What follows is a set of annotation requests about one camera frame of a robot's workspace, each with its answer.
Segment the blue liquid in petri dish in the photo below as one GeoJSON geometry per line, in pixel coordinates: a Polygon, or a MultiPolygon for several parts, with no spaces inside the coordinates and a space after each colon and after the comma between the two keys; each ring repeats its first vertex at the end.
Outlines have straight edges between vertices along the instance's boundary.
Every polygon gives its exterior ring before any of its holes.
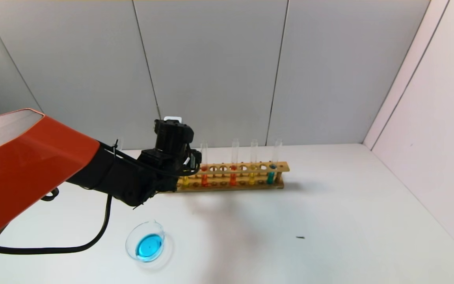
{"type": "Polygon", "coordinates": [[[144,262],[155,260],[162,253],[162,237],[148,234],[136,246],[136,256],[144,262]]]}

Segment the blue liquid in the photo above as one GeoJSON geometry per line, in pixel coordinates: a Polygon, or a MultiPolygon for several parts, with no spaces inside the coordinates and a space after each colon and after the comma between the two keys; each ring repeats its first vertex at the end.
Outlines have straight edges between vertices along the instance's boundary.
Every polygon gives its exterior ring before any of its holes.
{"type": "MultiPolygon", "coordinates": [[[[269,167],[271,169],[276,169],[277,168],[276,165],[274,165],[274,164],[271,164],[269,167]]],[[[274,172],[270,172],[268,174],[268,176],[267,176],[267,184],[268,185],[272,185],[273,182],[274,182],[274,172]]]]}
{"type": "Polygon", "coordinates": [[[136,246],[136,256],[144,262],[155,260],[162,253],[162,238],[158,234],[148,234],[136,246]]]}

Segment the wooden test tube rack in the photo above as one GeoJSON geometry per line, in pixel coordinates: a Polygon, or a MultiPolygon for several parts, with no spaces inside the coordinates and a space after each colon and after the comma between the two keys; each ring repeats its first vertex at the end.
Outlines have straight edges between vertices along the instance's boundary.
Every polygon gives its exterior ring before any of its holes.
{"type": "Polygon", "coordinates": [[[272,169],[272,162],[237,163],[236,170],[231,170],[232,164],[208,164],[207,171],[200,171],[194,176],[189,176],[189,185],[183,186],[181,177],[177,183],[176,192],[214,192],[214,191],[240,191],[251,189],[282,189],[285,187],[281,173],[290,171],[286,162],[277,162],[276,169],[272,169]],[[274,172],[274,182],[267,183],[270,172],[274,172]],[[255,184],[249,185],[249,174],[254,173],[255,184]],[[201,176],[208,175],[208,186],[201,185],[201,176]],[[236,185],[231,185],[231,174],[236,174],[236,185]]]}

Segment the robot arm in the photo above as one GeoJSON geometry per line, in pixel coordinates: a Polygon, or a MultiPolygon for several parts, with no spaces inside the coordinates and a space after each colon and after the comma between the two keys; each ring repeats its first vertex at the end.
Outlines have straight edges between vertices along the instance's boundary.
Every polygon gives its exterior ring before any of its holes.
{"type": "Polygon", "coordinates": [[[177,120],[155,120],[155,133],[155,148],[134,159],[31,109],[0,115],[0,230],[65,181],[108,194],[107,216],[111,196],[138,206],[176,191],[178,177],[197,173],[201,163],[189,146],[194,132],[177,120]]]}

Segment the black wire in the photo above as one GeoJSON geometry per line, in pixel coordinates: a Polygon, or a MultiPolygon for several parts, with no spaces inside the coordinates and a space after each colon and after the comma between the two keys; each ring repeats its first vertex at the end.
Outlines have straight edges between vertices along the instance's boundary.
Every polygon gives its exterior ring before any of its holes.
{"type": "Polygon", "coordinates": [[[67,253],[77,253],[84,251],[91,246],[95,245],[99,239],[106,231],[108,227],[108,221],[110,219],[110,209],[112,207],[112,196],[108,195],[106,199],[106,210],[104,212],[104,222],[102,224],[101,230],[97,233],[97,236],[89,241],[87,244],[79,247],[68,247],[68,248],[7,248],[0,247],[1,254],[18,254],[18,255],[30,255],[30,254],[67,254],[67,253]]]}

